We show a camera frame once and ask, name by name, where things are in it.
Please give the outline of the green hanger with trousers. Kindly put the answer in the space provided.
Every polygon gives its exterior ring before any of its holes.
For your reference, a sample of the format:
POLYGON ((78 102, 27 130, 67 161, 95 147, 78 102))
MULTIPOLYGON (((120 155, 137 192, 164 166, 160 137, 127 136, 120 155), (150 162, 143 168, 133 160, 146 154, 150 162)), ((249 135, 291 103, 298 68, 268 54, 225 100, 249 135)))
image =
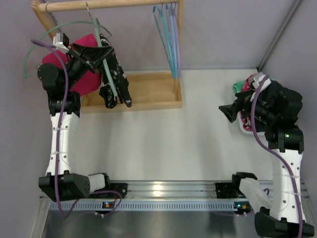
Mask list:
MULTIPOLYGON (((91 20, 93 22, 94 28, 95 28, 95 37, 96 37, 98 46, 101 47, 102 46, 102 42, 101 42, 101 38, 100 38, 100 23, 99 23, 97 18, 93 18, 92 17, 92 15, 90 13, 88 2, 86 2, 86 7, 87 7, 87 12, 88 12, 88 14, 89 14, 89 16, 90 16, 90 18, 91 18, 91 20)), ((112 79, 112 76, 111 76, 111 73, 110 73, 110 70, 109 70, 108 63, 107 63, 106 59, 103 60, 103 65, 104 65, 104 69, 105 69, 105 72, 106 72, 106 75, 107 75, 107 78, 108 78, 108 81, 109 81, 109 85, 111 87, 111 90, 113 92, 114 97, 116 98, 118 96, 118 93, 117 93, 117 90, 115 88, 115 85, 114 85, 114 82, 113 82, 113 79, 112 79)))

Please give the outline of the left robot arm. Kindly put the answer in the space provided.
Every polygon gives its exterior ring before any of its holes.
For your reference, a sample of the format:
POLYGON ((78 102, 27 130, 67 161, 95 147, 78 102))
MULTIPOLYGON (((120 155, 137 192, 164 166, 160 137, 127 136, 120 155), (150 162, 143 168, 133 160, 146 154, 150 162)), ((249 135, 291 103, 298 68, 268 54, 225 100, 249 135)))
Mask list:
POLYGON ((52 123, 52 146, 46 173, 39 178, 39 188, 52 201, 68 201, 89 196, 109 186, 106 173, 80 175, 75 170, 74 140, 80 118, 80 95, 72 86, 87 72, 98 73, 113 47, 84 47, 71 44, 67 63, 58 67, 43 63, 38 78, 48 95, 52 123))

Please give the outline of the black white patterned trousers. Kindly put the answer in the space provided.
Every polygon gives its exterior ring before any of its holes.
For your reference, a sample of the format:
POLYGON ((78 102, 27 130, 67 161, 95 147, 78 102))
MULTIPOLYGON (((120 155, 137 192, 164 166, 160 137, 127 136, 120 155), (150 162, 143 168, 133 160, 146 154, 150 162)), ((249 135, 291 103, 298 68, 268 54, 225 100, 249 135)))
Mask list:
POLYGON ((130 108, 132 106, 132 98, 128 90, 129 82, 115 52, 112 52, 106 58, 106 61, 114 87, 117 91, 117 96, 113 94, 108 76, 105 69, 103 68, 101 74, 101 87, 99 95, 104 99, 105 107, 108 109, 113 109, 119 101, 121 104, 125 104, 127 107, 130 108))

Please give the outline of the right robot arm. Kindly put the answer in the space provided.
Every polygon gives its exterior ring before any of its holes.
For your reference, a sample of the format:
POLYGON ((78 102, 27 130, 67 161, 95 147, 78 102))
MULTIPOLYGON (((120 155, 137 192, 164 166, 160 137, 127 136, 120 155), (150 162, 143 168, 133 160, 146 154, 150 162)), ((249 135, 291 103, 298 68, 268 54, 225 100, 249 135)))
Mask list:
POLYGON ((255 229, 267 238, 312 238, 313 225, 307 223, 301 203, 300 169, 304 153, 304 135, 297 126, 303 106, 302 95, 272 81, 267 87, 237 93, 236 100, 219 106, 230 122, 240 113, 251 119, 252 127, 264 125, 267 144, 257 132, 258 144, 273 155, 273 197, 269 199, 252 173, 237 173, 238 190, 255 212, 255 229))

